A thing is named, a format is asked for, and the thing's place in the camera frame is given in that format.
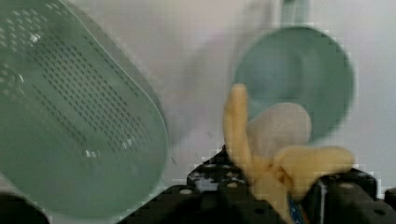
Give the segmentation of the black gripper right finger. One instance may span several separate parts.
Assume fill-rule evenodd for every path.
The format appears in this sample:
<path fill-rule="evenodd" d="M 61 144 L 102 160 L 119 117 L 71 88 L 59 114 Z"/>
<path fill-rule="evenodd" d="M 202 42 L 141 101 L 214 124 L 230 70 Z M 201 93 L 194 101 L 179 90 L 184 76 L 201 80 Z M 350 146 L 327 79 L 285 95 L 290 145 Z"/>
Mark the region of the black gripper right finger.
<path fill-rule="evenodd" d="M 395 224 L 395 196 L 376 198 L 377 180 L 361 170 L 318 179 L 302 200 L 309 224 Z"/>

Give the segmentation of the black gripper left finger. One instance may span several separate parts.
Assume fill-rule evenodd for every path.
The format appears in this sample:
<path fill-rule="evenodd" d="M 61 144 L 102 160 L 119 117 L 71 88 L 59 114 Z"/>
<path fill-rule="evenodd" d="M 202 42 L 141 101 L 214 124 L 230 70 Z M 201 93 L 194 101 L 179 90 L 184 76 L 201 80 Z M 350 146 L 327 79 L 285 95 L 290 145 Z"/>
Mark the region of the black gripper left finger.
<path fill-rule="evenodd" d="M 287 224 L 254 198 L 225 148 L 116 224 Z"/>

